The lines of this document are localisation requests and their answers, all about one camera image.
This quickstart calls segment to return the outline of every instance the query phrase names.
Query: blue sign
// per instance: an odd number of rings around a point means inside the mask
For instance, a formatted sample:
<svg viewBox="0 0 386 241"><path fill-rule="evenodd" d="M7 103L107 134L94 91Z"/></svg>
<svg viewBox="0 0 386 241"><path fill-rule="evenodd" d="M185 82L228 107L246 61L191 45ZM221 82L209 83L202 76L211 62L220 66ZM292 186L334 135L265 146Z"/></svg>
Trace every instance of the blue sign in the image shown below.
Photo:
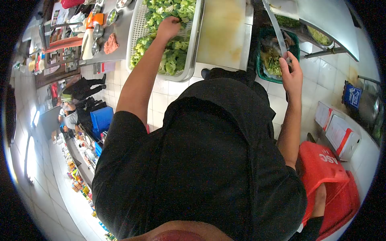
<svg viewBox="0 0 386 241"><path fill-rule="evenodd" d="M359 108L359 100L361 99L362 90L355 88L350 83L346 83L343 101L349 106L354 107L355 109Z"/></svg>

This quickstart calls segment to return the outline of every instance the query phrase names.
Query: green plastic basket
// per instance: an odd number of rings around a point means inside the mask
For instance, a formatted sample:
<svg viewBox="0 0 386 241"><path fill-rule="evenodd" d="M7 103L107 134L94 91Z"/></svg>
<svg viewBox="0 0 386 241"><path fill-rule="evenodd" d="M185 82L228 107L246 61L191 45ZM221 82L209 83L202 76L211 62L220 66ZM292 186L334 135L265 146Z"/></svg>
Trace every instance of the green plastic basket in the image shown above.
<svg viewBox="0 0 386 241"><path fill-rule="evenodd" d="M288 33L288 35L295 42L295 45L290 46L289 51L298 59L298 61L300 61L299 39L295 34L293 34L291 32L286 31L286 33ZM262 63L261 63L261 59L260 59L260 41L262 38L264 38L267 35L276 36L275 30L273 29L273 27L260 29L258 44L257 44L257 49L256 49L256 73L261 79L264 79L264 80L267 80L270 82L274 82L274 83L278 83L278 84L283 84L283 81L281 81L281 80L266 76L266 74L263 71L263 67L262 67Z"/></svg>

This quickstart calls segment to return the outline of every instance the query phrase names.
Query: black shoe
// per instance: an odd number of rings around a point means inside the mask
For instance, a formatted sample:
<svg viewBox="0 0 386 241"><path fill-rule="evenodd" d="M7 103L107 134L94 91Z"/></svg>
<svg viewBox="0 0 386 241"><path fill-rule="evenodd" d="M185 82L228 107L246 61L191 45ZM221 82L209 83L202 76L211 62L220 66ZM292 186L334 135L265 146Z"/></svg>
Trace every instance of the black shoe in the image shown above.
<svg viewBox="0 0 386 241"><path fill-rule="evenodd" d="M102 80L103 80L103 84L106 83L106 74L103 75Z"/></svg>
<svg viewBox="0 0 386 241"><path fill-rule="evenodd" d="M210 72L210 69L207 69L207 68L202 69L202 70L201 70L201 76L202 76L202 78L203 78L203 79L206 79L206 77L209 76L209 72Z"/></svg>

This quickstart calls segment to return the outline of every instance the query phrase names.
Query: kitchen knife blade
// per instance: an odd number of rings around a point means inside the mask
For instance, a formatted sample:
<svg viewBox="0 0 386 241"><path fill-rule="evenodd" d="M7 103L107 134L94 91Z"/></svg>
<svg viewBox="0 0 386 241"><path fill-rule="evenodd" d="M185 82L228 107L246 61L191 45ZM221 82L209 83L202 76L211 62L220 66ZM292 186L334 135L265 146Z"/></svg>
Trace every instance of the kitchen knife blade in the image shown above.
<svg viewBox="0 0 386 241"><path fill-rule="evenodd" d="M286 43L284 42L284 37L283 37L283 34L281 33L281 29L279 27L278 21L276 20L275 15L271 11L271 7L269 6L269 3L266 0L262 0L262 2L272 22L273 29L275 30L275 33L276 33L276 37L278 38L281 56L287 61L287 63L290 63L290 59L288 58L288 54L287 54Z"/></svg>
<svg viewBox="0 0 386 241"><path fill-rule="evenodd" d="M85 43L83 44L83 48L82 48L82 54L80 55L80 59L83 60L83 54L85 53L85 47L86 47L86 44L87 44L87 40L88 40L88 35L86 36L86 40L85 40Z"/></svg>

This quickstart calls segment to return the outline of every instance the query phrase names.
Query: stainless steel bowl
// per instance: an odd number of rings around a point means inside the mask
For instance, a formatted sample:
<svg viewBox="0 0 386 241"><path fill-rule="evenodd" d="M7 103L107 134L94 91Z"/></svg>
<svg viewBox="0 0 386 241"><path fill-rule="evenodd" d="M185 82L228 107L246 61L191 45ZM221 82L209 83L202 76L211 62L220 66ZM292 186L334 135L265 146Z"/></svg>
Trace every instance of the stainless steel bowl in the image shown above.
<svg viewBox="0 0 386 241"><path fill-rule="evenodd" d="M107 21L106 21L107 26L110 26L112 23L114 23L117 20L117 18L118 18L118 12L114 8L113 10L110 11L110 13L107 16Z"/></svg>
<svg viewBox="0 0 386 241"><path fill-rule="evenodd" d="M100 24L96 24L93 30L93 40L95 41L102 37L104 32L105 29Z"/></svg>
<svg viewBox="0 0 386 241"><path fill-rule="evenodd" d="M124 8L127 7L133 0L118 0L117 1L117 8Z"/></svg>
<svg viewBox="0 0 386 241"><path fill-rule="evenodd" d="M101 10L102 7L96 4L93 9L93 16L95 16L97 13L100 13Z"/></svg>
<svg viewBox="0 0 386 241"><path fill-rule="evenodd" d="M312 37L317 43L319 43L319 42L314 38L314 36L312 35L312 33L311 33L311 31L310 31L310 28L312 28L312 27L307 26L308 33L311 35L311 37ZM328 45L324 45L324 44L321 44L321 43L319 43L319 44L322 45L322 46L326 46L327 48L332 48L332 47L334 46L334 41L332 41L332 40L330 39L330 43L329 43Z"/></svg>
<svg viewBox="0 0 386 241"><path fill-rule="evenodd" d="M91 47L91 54L93 55L93 57L99 52L99 50L100 50L100 45L96 41L94 41Z"/></svg>

